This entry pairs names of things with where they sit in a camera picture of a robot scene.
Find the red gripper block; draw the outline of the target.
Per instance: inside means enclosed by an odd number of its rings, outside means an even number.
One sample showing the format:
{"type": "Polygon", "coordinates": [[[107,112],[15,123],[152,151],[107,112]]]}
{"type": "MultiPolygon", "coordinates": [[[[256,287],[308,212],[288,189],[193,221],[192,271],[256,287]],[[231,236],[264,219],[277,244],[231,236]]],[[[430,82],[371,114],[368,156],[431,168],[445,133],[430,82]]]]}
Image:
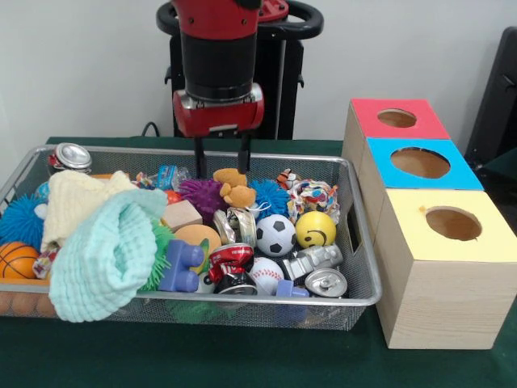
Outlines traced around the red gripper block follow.
{"type": "MultiPolygon", "coordinates": [[[[236,100],[203,101],[190,96],[185,90],[173,94],[174,118],[179,132],[189,138],[194,137],[196,177],[205,178],[205,154],[202,137],[216,130],[235,129],[246,131],[257,129],[264,116],[262,88],[253,83],[249,94],[236,100]]],[[[242,133],[239,150],[239,171],[250,169],[249,132],[242,133]]]]}

